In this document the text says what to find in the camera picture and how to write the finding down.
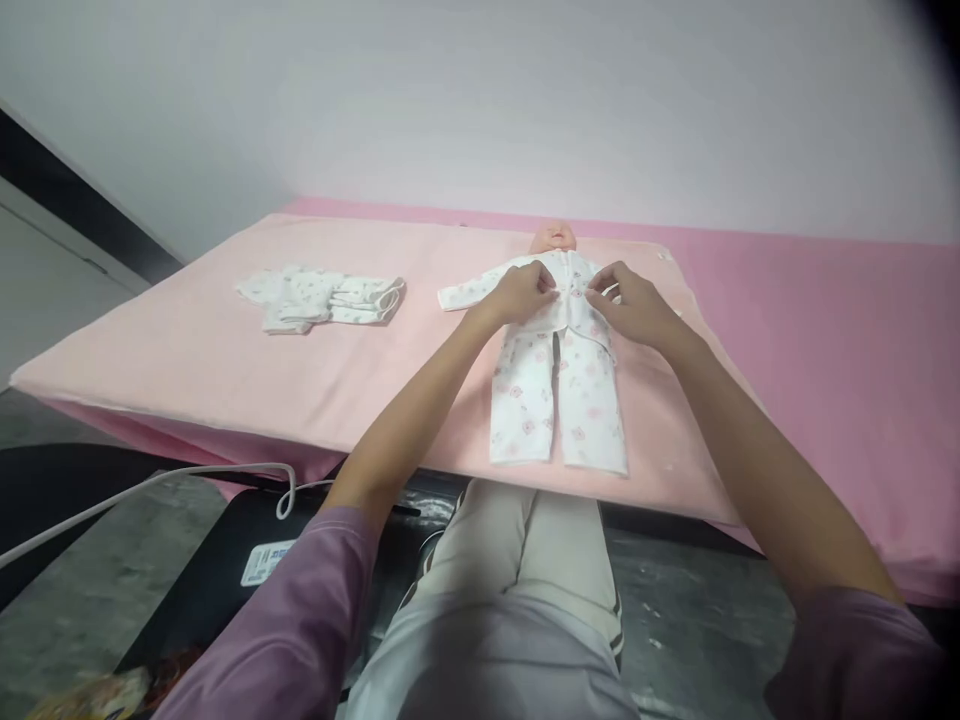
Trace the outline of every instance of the person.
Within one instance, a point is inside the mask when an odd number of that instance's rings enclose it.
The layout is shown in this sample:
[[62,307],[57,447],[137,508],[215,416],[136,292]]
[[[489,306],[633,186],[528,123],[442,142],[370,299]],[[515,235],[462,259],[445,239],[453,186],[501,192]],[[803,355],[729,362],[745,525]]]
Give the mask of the person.
[[[556,297],[512,268],[384,409],[273,575],[157,718],[333,718],[378,538],[483,346]],[[656,288],[622,262],[589,301],[673,368],[731,501],[797,610],[767,703],[778,718],[918,717],[945,654],[870,542]],[[383,718],[634,718],[595,502],[474,480],[350,695]]]

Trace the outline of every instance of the gray floor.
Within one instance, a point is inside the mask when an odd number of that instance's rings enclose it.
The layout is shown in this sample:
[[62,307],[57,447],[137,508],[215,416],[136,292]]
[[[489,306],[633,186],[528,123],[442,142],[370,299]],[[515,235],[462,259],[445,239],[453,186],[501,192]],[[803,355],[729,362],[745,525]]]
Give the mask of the gray floor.
[[[24,395],[0,395],[0,448],[44,442],[112,441]],[[110,672],[223,507],[204,483],[160,485],[56,560],[0,614],[0,717]],[[623,599],[623,678],[644,716],[770,717],[763,685],[793,614],[767,563],[614,530],[608,544]]]

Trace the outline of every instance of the baby clothes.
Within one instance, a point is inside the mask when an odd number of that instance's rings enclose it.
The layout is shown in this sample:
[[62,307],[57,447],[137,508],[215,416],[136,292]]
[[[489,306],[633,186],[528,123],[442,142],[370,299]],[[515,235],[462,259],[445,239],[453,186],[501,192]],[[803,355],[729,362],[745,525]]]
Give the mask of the baby clothes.
[[302,335],[322,322],[386,322],[400,302],[402,278],[345,275],[289,265],[264,270],[237,284],[237,292],[263,307],[268,335]]
[[444,310],[469,307],[510,267],[540,260],[560,296],[522,325],[510,325],[493,378],[490,462],[545,462],[553,443],[554,336],[559,340],[557,432],[567,465],[627,474],[627,453],[614,382],[610,328],[584,297],[600,271],[576,252],[515,258],[481,277],[439,293]]

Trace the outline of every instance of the pant leg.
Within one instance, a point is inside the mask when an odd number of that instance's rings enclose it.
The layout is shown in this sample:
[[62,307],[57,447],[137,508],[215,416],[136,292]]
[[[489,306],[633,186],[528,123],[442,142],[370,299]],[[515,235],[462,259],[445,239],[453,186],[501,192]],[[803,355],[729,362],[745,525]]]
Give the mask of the pant leg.
[[447,592],[500,595],[517,581],[535,490],[474,478],[401,607]]
[[507,332],[494,370],[490,462],[547,462],[553,443],[553,333]]
[[566,610],[623,647],[620,598],[594,500],[540,491],[527,519],[517,583],[507,590]]
[[563,462],[626,475],[627,449],[610,353],[568,328],[560,342],[557,381]]

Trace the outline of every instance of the beige pants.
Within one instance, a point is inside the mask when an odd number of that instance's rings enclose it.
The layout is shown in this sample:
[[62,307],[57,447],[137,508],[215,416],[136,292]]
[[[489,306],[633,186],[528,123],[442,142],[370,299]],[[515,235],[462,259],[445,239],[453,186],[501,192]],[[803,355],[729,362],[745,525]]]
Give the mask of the beige pants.
[[401,607],[440,593],[515,594],[567,611],[623,648],[620,598],[593,500],[474,479]]

